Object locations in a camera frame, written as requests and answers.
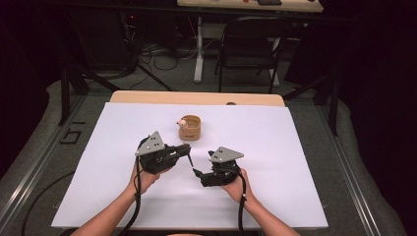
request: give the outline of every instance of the human hand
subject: human hand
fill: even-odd
[[[249,184],[248,174],[245,169],[240,169],[246,182],[246,199],[253,199],[255,196],[252,193],[251,185]],[[228,185],[220,186],[236,203],[240,203],[243,194],[243,183],[242,178],[237,177],[232,183]]]
[[[143,170],[141,164],[139,163],[139,169],[140,169],[140,177],[141,177],[141,195],[144,194],[148,188],[150,187],[150,185],[152,185],[156,180],[158,180],[160,178],[160,175],[162,173],[165,173],[167,171],[169,171],[171,168],[168,168],[166,170],[163,170],[157,174],[150,174],[148,172],[146,172],[145,170]],[[137,168],[136,168],[136,162],[135,165],[133,167],[133,171],[132,171],[132,175],[131,175],[131,179],[128,185],[128,189],[131,189],[132,191],[134,190],[136,193],[136,189],[138,187],[138,178],[137,178]]]

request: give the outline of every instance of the white paper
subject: white paper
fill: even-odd
[[[209,150],[242,152],[236,161],[266,208],[291,227],[328,227],[286,107],[134,103],[106,103],[52,226],[79,227],[107,207],[126,187],[143,138],[158,131],[166,144],[182,145],[176,122],[185,115],[202,119],[201,138],[188,142],[196,169],[210,172]],[[132,228],[236,229],[237,221],[238,204],[219,187],[203,187],[184,156],[142,195]],[[246,211],[243,226],[259,228]]]

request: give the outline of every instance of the black curtain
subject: black curtain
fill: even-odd
[[[30,1],[0,2],[0,177],[28,141],[60,79],[54,44]]]
[[[324,14],[362,14],[361,3],[353,2],[327,0],[330,8],[325,6]],[[417,235],[415,16],[414,1],[390,1],[344,71],[340,91],[364,163],[408,235]],[[286,80],[304,85],[328,74],[352,32],[348,27],[308,26]]]

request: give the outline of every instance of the black chair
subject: black chair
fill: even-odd
[[[216,75],[219,69],[218,91],[221,91],[223,68],[258,69],[258,74],[261,70],[273,70],[268,91],[271,93],[282,44],[291,29],[291,22],[276,17],[241,17],[228,23],[214,71]],[[272,48],[275,38],[280,38],[279,44]]]

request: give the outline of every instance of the forearm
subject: forearm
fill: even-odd
[[[256,198],[248,198],[245,202],[246,211],[260,224],[268,236],[299,235],[285,222],[273,215]]]
[[[127,188],[108,207],[90,219],[72,235],[111,235],[134,201],[135,191]]]

